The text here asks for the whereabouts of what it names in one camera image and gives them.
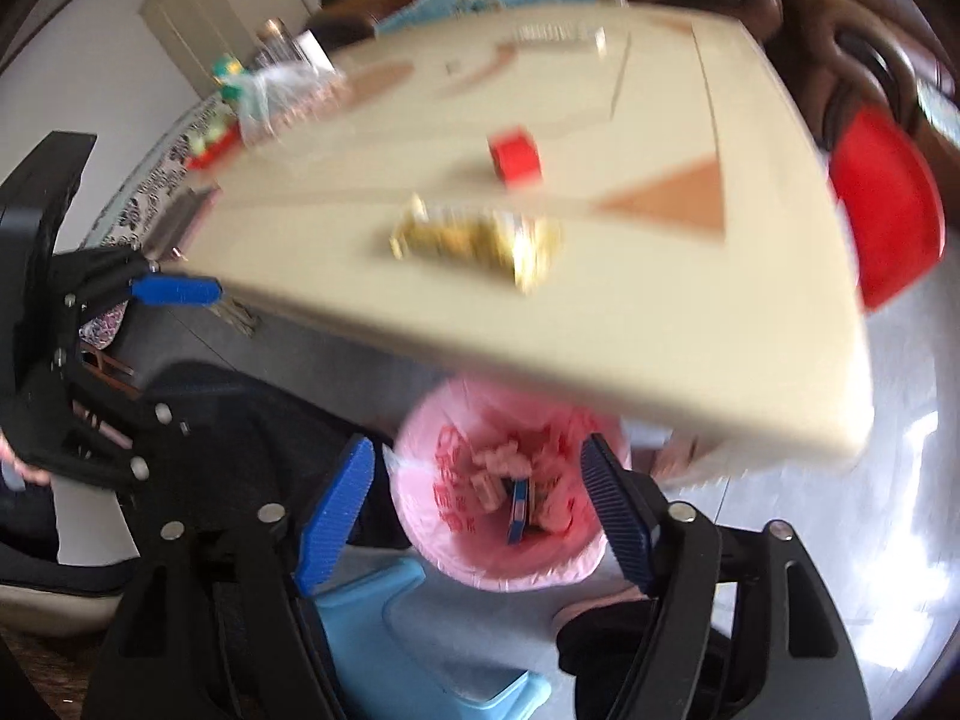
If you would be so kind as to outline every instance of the person's hand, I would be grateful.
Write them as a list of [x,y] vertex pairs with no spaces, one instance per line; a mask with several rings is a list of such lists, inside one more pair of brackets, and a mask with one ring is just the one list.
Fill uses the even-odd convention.
[[2,432],[0,432],[0,463],[12,466],[13,470],[23,477],[24,482],[29,482],[32,485],[41,485],[42,487],[50,484],[50,471],[35,469],[33,466],[28,466],[24,461],[19,459],[18,456],[13,453],[13,447],[8,444]]

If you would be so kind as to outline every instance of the blue gripper pad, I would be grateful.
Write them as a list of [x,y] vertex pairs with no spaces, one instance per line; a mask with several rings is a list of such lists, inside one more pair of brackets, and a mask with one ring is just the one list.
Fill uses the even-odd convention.
[[356,436],[341,455],[341,468],[302,528],[296,588],[309,597],[330,578],[350,530],[373,483],[376,452],[370,439]]
[[655,579],[650,565],[652,540],[627,492],[631,471],[621,466],[598,434],[584,441],[580,471],[623,576],[642,592],[650,592]]
[[212,278],[149,275],[133,282],[133,297],[148,306],[211,306],[223,294]]

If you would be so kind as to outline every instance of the blue stool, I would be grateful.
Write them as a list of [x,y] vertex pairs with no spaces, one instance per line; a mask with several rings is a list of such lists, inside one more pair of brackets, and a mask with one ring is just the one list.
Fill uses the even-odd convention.
[[367,720],[526,720],[547,698],[550,683],[527,672],[489,701],[464,699],[443,687],[407,655],[387,612],[424,581],[419,562],[394,565],[321,593],[314,600],[337,678]]

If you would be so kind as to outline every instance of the plastic bag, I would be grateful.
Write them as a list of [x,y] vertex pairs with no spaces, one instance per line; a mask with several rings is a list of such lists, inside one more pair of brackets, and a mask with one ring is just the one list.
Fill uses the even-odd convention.
[[272,65],[230,83],[241,90],[237,116],[247,146],[277,138],[304,119],[330,114],[349,99],[347,79],[306,62]]
[[[397,516],[416,549],[464,584],[500,592],[573,584],[596,570],[607,546],[580,474],[580,446],[606,437],[625,467],[630,446],[619,420],[488,382],[455,379],[422,401],[387,459]],[[563,533],[525,533],[507,543],[510,507],[483,511],[469,483],[473,455],[516,440],[531,457],[563,447],[558,484],[569,490]]]

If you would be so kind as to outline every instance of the red block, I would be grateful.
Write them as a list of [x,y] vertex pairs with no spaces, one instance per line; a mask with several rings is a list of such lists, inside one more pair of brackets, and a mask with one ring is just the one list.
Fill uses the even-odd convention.
[[490,138],[490,156],[496,174],[507,186],[541,177],[539,154],[525,129]]

